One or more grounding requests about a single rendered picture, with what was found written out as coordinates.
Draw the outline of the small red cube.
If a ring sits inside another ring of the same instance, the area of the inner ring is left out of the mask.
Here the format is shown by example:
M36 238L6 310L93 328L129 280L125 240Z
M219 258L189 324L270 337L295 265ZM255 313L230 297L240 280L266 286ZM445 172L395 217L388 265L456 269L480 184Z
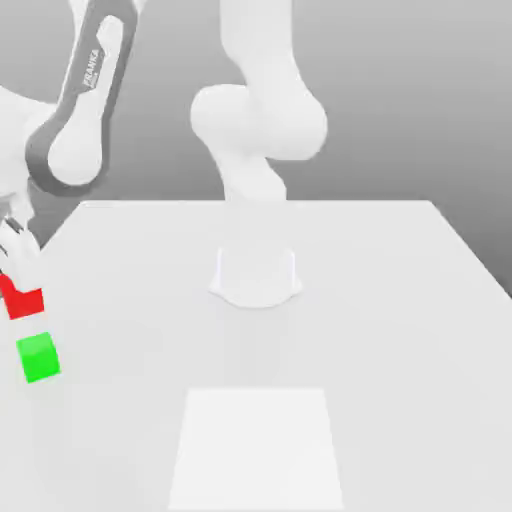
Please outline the small red cube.
M21 292L16 289L12 280L0 273L0 293L4 298L6 309L11 320L31 316L44 311L42 289Z

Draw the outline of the small green cube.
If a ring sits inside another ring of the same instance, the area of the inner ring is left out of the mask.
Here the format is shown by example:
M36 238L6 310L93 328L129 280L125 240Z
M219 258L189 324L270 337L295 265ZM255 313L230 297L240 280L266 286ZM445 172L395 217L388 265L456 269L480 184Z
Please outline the small green cube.
M58 353L49 332L20 339L16 346L28 383L60 373Z

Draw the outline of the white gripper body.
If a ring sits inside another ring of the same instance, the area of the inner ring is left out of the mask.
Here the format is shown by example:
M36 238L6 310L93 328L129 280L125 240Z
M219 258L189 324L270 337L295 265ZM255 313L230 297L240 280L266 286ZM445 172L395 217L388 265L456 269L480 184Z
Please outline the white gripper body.
M41 260L39 244L28 229L17 233L12 228L0 229L0 271L15 285L40 285Z

